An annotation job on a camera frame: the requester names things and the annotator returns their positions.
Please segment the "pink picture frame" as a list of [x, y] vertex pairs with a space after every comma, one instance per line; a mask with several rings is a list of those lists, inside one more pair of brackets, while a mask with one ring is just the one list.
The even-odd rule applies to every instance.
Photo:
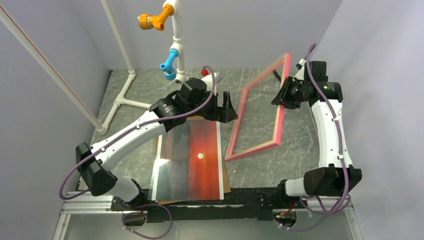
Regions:
[[284, 106], [283, 105], [276, 105], [276, 114], [275, 114], [275, 121], [274, 121], [274, 129], [273, 129], [273, 135], [272, 139], [268, 140], [264, 143], [258, 144], [256, 146], [253, 146], [251, 148], [248, 148], [246, 150], [242, 150], [239, 153], [234, 153], [234, 149], [236, 147], [236, 142], [238, 138], [238, 134], [241, 128], [245, 107], [248, 101], [248, 93], [249, 91], [257, 84], [259, 84], [261, 81], [265, 79], [266, 76], [273, 73], [274, 70], [277, 70], [279, 67], [282, 67], [282, 76], [281, 76], [281, 83], [280, 86], [283, 86], [283, 83], [285, 81], [285, 78], [289, 76], [290, 73], [290, 65], [291, 65], [291, 54], [289, 52], [286, 52], [281, 57], [276, 59], [271, 65], [269, 65], [265, 70], [263, 70], [261, 73], [259, 73], [253, 80], [251, 80], [246, 87], [242, 90], [240, 101], [237, 105], [237, 115], [238, 118], [235, 120], [232, 132], [227, 148], [227, 152], [225, 155], [224, 160], [227, 162], [235, 161], [244, 157], [248, 157], [260, 152], [263, 152], [265, 150], [277, 147], [281, 144], [282, 139], [282, 131], [283, 131], [283, 120], [284, 120]]

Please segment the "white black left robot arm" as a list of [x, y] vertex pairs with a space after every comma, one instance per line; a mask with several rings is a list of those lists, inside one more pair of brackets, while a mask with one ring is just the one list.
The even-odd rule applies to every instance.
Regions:
[[236, 120], [230, 93], [223, 91], [221, 106], [218, 96], [203, 80], [192, 77], [113, 136], [93, 145], [80, 143], [75, 148], [76, 165], [87, 191], [94, 197], [111, 194], [129, 209], [139, 209], [144, 203], [140, 185], [134, 179], [114, 175], [112, 169], [135, 149], [184, 124], [189, 117], [221, 123]]

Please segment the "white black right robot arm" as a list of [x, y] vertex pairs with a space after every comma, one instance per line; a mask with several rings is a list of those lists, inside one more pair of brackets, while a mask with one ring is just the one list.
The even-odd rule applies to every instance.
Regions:
[[342, 197], [362, 179], [362, 171], [354, 168], [345, 142], [341, 85], [329, 82], [325, 61], [304, 60], [296, 65], [298, 72], [288, 76], [272, 100], [273, 105], [298, 109], [308, 103], [316, 125], [319, 144], [318, 168], [303, 177], [283, 180], [284, 189], [275, 194], [276, 203], [289, 207], [295, 197]]

